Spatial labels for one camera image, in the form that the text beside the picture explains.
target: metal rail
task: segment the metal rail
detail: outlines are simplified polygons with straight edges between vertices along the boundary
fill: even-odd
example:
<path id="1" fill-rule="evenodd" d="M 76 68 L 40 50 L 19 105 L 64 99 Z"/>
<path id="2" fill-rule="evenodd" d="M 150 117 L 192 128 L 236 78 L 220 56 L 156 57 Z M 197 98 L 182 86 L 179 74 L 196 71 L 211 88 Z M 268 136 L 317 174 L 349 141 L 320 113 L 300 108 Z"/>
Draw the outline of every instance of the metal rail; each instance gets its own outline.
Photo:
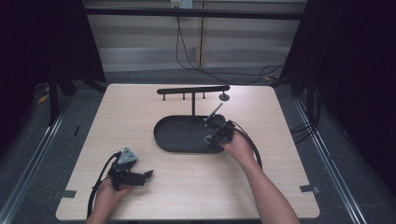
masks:
<path id="1" fill-rule="evenodd" d="M 301 21 L 308 16 L 304 13 L 231 11 L 213 9 L 179 9 L 179 8 L 137 8 L 137 7 L 40 7 L 44 13 L 77 13 L 86 15 L 121 15 L 121 16 L 165 16 L 165 17 L 202 17 Z"/>
<path id="2" fill-rule="evenodd" d="M 306 115 L 306 108 L 304 103 L 301 100 L 296 100 L 295 104 L 300 112 L 301 117 L 307 127 L 308 131 L 311 133 L 312 140 L 314 141 L 315 146 L 317 147 L 318 153 L 323 160 L 323 163 L 329 172 L 329 175 L 334 183 L 341 200 L 346 207 L 350 217 L 352 218 L 353 223 L 355 224 L 366 224 L 366 220 L 363 216 L 363 213 L 359 207 L 359 204 L 356 202 L 355 197 L 352 195 L 347 183 L 344 178 L 341 176 L 334 160 L 332 159 L 332 155 L 329 150 L 326 148 L 326 145 L 323 142 L 319 132 L 316 129 L 312 129 L 310 125 L 309 118 Z"/>
<path id="3" fill-rule="evenodd" d="M 26 166 L 20 180 L 15 186 L 14 190 L 12 190 L 11 194 L 8 196 L 7 201 L 5 202 L 2 210 L 0 211 L 0 223 L 8 224 L 11 223 L 12 219 L 15 217 L 18 208 L 21 205 L 22 199 L 24 198 L 27 190 L 30 187 L 30 184 L 35 177 L 35 173 L 37 172 L 41 162 L 43 161 L 47 151 L 50 148 L 50 143 L 52 142 L 53 137 L 58 132 L 59 127 L 64 119 L 64 112 L 69 107 L 71 103 L 71 97 L 68 97 L 65 106 L 59 115 L 59 117 L 55 120 L 55 122 L 48 127 L 46 133 L 41 139 L 40 144 L 35 150 L 35 154 L 30 160 L 29 164 Z"/>

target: white wall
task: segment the white wall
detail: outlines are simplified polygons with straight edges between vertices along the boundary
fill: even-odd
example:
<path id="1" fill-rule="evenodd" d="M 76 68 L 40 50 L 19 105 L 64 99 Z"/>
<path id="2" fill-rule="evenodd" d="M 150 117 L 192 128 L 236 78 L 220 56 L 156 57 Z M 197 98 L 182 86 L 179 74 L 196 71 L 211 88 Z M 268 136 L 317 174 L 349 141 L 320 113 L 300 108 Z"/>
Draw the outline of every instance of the white wall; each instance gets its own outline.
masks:
<path id="1" fill-rule="evenodd" d="M 162 7 L 170 0 L 85 0 L 85 6 Z M 304 1 L 193 1 L 193 8 L 303 12 Z M 105 71 L 177 68 L 177 19 L 173 17 L 89 15 Z M 265 66 L 282 63 L 297 21 L 180 18 L 194 66 Z M 179 60 L 188 65 L 181 45 Z"/>

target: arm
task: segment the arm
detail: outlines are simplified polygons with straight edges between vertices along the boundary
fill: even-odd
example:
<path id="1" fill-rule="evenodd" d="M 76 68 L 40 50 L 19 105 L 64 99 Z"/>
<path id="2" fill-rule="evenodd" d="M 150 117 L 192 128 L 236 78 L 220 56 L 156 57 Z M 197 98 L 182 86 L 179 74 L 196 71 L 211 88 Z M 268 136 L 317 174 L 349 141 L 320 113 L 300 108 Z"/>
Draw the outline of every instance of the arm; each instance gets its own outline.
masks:
<path id="1" fill-rule="evenodd" d="M 300 223 L 288 200 L 254 159 L 253 150 L 241 133 L 234 132 L 229 144 L 220 145 L 244 170 L 262 223 Z"/>
<path id="2" fill-rule="evenodd" d="M 113 187 L 111 178 L 105 179 L 99 186 L 92 213 L 86 223 L 105 224 L 120 200 L 131 190 L 132 186 L 116 190 Z"/>

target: black curtain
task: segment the black curtain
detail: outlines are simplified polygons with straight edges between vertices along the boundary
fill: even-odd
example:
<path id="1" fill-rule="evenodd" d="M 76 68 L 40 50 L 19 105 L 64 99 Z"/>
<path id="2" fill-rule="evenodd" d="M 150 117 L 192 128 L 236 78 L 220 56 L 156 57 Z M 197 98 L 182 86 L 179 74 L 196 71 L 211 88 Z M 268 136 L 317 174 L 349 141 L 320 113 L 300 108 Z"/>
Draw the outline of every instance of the black curtain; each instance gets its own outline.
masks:
<path id="1" fill-rule="evenodd" d="M 56 7 L 83 7 L 81 0 L 0 2 L 1 152 L 17 134 L 34 86 L 62 67 L 106 81 L 87 16 Z"/>
<path id="2" fill-rule="evenodd" d="M 295 94 L 312 75 L 326 105 L 393 195 L 395 11 L 391 0 L 308 0 L 305 13 L 313 17 L 300 23 L 281 74 L 303 71 L 291 82 Z"/>

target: electrical outlet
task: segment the electrical outlet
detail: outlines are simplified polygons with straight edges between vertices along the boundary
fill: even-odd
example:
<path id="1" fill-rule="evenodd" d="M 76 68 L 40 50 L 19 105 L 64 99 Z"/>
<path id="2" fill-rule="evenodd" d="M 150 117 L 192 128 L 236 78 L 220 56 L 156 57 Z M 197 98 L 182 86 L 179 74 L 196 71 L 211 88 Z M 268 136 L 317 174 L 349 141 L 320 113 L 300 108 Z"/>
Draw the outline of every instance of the electrical outlet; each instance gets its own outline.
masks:
<path id="1" fill-rule="evenodd" d="M 171 8 L 181 8 L 181 0 L 171 0 Z"/>
<path id="2" fill-rule="evenodd" d="M 192 9 L 192 0 L 181 0 L 181 8 Z"/>

